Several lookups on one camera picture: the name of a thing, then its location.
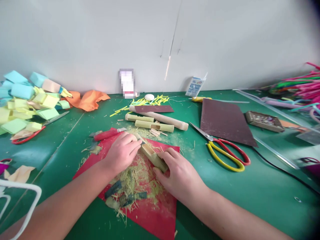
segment orange paper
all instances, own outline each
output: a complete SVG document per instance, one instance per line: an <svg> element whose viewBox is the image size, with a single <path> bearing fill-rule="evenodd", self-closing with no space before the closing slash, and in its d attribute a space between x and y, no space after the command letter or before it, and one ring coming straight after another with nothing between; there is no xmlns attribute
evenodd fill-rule
<svg viewBox="0 0 320 240"><path fill-rule="evenodd" d="M290 123L290 122L287 122L287 121L284 121L284 120L281 120L281 119L279 119L279 120L280 120L282 126L285 127L285 128L289 128L289 127L299 128L300 127L300 129L297 129L297 131L299 131L299 132L304 132L304 130L307 130L307 128L303 128L303 127L301 127L301 126L299 126L297 124Z"/></svg>
<svg viewBox="0 0 320 240"><path fill-rule="evenodd" d="M98 109L99 105L97 102L101 100L110 99L110 97L99 91L91 90L86 92L82 99L80 98L79 92L69 91L72 94L72 98L66 97L66 100L74 107L81 108L87 112Z"/></svg>

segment red cutting mat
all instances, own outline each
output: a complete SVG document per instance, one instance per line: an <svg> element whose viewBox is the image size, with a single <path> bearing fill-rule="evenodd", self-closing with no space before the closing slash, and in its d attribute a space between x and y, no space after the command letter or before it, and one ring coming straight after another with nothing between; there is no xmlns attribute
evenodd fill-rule
<svg viewBox="0 0 320 240"><path fill-rule="evenodd" d="M73 179L78 177L81 173L85 172L101 159L105 158L112 143L120 134L121 133L114 137L102 140L99 143L99 146L102 147L100 153L98 155L91 154L74 175ZM153 146L154 151L156 152L161 151L161 149L165 151L169 147L172 147L177 152L180 151L180 147L177 146L165 145L150 139L145 140ZM127 217L159 239L174 240L177 199L160 184L152 170L152 167L154 167L153 164L140 150L134 158L131 167L139 167L139 169L142 169L140 173L144 174L144 178L139 180L139 187L141 187L143 191L148 192L148 198L137 200L136 203L138 207L133 209L131 212L127 210ZM105 201L105 192L112 186L112 184L108 184L98 195L98 197L103 201Z"/></svg>

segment red scissors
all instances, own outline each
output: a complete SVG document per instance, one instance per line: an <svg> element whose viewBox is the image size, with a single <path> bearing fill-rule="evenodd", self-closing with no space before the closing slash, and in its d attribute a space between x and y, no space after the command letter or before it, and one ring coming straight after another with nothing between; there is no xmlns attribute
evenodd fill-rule
<svg viewBox="0 0 320 240"><path fill-rule="evenodd" d="M41 132L43 129L45 129L48 124L54 122L55 120L58 120L59 118L63 117L64 115L66 115L66 114L68 114L68 113L69 113L69 111L64 112L64 113L62 113L62 114L60 114L60 115L58 115L58 116L56 116L56 117L54 117L54 118L51 118L50 120L46 121L46 122L42 125L42 128L41 128L40 130L34 132L31 136L29 136L29 137L27 137L27 138L25 138L25 139L23 139L23 140L21 140L21 139L12 140L12 143L13 143L13 144L21 144L21 143L25 143L25 142L29 141L30 139L32 139L32 138L34 138L35 136L37 136L37 135L39 134L39 132Z"/></svg>

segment left hand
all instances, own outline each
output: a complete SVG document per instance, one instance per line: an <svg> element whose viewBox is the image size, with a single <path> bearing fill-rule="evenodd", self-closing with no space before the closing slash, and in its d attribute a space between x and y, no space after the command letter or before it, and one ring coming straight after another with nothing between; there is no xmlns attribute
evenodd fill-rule
<svg viewBox="0 0 320 240"><path fill-rule="evenodd" d="M111 145L101 164L115 176L130 166L141 147L142 140L130 133L123 132Z"/></svg>

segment white ball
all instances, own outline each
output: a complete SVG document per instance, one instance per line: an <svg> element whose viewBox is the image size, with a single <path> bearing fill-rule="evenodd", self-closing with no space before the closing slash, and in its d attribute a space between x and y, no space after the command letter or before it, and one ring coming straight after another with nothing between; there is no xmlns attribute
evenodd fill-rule
<svg viewBox="0 0 320 240"><path fill-rule="evenodd" d="M154 96L152 94L147 94L144 96L144 99L147 101L152 101L154 99Z"/></svg>

